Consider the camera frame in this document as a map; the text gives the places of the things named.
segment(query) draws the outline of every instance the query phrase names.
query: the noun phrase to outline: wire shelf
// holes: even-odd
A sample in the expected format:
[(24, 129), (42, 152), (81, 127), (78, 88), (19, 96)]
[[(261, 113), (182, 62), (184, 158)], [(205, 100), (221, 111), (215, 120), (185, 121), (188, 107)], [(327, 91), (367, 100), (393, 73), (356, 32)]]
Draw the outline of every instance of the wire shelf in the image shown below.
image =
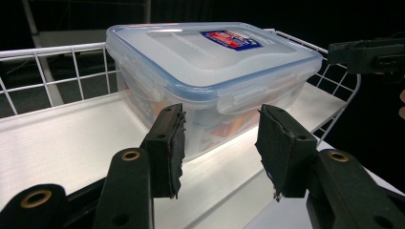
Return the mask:
[[(275, 32), (323, 54), (321, 70), (308, 83), (345, 101), (346, 105), (313, 132), (321, 142), (357, 93), (360, 75), (348, 75), (343, 65), (328, 64), (328, 51), (325, 49), (281, 31), (265, 31)], [(0, 73), (0, 118), (117, 91), (117, 70), (104, 42), (0, 52)], [(32, 92), (23, 95), (22, 92), (26, 91)]]

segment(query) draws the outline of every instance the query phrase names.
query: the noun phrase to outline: blue label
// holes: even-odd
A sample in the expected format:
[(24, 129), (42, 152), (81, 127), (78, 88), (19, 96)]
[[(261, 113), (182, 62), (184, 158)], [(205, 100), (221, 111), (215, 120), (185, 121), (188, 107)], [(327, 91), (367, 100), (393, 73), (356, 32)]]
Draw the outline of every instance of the blue label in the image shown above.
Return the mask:
[(245, 51), (263, 47), (259, 42), (233, 31), (201, 31), (209, 40), (235, 51)]

